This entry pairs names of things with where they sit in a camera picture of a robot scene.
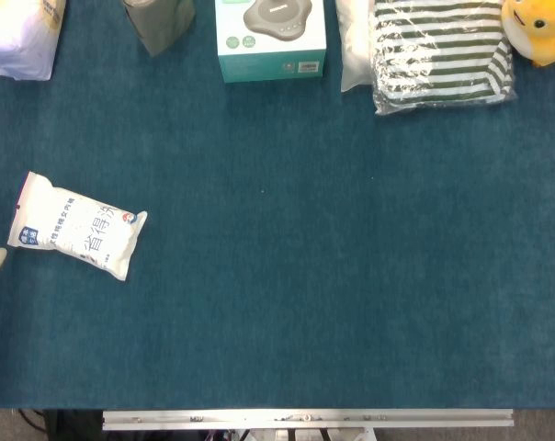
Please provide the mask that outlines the striped cloth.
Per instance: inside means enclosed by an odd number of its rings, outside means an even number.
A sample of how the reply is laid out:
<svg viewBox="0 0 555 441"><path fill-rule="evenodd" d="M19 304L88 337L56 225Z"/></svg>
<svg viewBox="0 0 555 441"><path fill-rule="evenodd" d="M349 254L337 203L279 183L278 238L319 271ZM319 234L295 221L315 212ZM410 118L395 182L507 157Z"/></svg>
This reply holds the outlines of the striped cloth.
<svg viewBox="0 0 555 441"><path fill-rule="evenodd" d="M374 0L373 100L380 115L514 98L504 0Z"/></svg>

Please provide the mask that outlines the white purple tissue pack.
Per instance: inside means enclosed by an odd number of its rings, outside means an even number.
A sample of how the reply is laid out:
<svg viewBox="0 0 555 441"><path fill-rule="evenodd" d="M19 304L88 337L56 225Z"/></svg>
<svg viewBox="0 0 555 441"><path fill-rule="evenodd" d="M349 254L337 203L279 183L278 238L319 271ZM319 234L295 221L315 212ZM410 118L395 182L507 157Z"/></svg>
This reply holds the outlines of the white purple tissue pack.
<svg viewBox="0 0 555 441"><path fill-rule="evenodd" d="M66 0L0 0L0 76L51 79Z"/></svg>

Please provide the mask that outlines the grey rolled bag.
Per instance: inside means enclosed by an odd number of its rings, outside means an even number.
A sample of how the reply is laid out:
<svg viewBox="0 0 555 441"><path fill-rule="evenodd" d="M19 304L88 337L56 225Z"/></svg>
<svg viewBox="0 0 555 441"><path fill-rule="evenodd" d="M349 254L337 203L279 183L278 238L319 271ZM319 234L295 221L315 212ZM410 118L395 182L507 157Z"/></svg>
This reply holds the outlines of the grey rolled bag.
<svg viewBox="0 0 555 441"><path fill-rule="evenodd" d="M157 56L190 27L194 0L121 0L136 35L147 52Z"/></svg>

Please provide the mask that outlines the blue felt table cloth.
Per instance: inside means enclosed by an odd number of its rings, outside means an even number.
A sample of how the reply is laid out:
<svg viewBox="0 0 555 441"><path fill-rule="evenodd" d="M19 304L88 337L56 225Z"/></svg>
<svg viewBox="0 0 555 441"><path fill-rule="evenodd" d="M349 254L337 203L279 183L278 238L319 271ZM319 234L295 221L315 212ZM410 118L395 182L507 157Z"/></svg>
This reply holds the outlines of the blue felt table cloth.
<svg viewBox="0 0 555 441"><path fill-rule="evenodd" d="M68 0L51 80L0 76L0 246L27 172L147 221L118 281L0 270L0 408L555 408L555 65L379 116L323 76L225 84L214 4L151 57Z"/></svg>

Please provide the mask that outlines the teal white product box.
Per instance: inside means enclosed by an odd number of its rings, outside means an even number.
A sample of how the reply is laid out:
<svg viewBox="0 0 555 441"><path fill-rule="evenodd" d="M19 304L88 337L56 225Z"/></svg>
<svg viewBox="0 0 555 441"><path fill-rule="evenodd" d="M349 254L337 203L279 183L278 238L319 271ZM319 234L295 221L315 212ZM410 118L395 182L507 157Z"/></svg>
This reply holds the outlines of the teal white product box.
<svg viewBox="0 0 555 441"><path fill-rule="evenodd" d="M225 83L323 75L323 0L215 0L215 18Z"/></svg>

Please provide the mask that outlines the white translucent pillow pack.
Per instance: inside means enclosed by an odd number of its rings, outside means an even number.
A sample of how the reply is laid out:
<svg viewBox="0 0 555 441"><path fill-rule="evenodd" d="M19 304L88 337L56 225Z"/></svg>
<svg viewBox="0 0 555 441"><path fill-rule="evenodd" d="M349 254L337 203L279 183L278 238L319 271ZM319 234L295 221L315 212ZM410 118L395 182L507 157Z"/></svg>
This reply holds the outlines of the white translucent pillow pack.
<svg viewBox="0 0 555 441"><path fill-rule="evenodd" d="M370 31L375 0L335 0L341 40L341 92L370 85Z"/></svg>

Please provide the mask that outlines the yellow plush toy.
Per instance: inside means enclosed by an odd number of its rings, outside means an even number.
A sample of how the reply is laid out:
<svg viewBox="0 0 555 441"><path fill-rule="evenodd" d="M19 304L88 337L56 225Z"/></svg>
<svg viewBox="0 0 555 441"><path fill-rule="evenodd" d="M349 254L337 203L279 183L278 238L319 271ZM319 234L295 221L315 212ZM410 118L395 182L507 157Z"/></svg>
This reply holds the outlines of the yellow plush toy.
<svg viewBox="0 0 555 441"><path fill-rule="evenodd" d="M502 24L520 55L535 66L555 63L555 0L504 0Z"/></svg>

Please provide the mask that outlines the aluminium rail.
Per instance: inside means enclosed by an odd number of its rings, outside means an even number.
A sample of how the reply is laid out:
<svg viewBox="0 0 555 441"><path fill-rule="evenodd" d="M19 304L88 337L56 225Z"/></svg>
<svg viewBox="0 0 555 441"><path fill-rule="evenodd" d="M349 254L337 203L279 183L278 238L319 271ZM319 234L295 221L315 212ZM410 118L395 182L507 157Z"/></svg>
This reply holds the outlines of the aluminium rail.
<svg viewBox="0 0 555 441"><path fill-rule="evenodd" d="M105 411L105 431L512 427L511 409Z"/></svg>

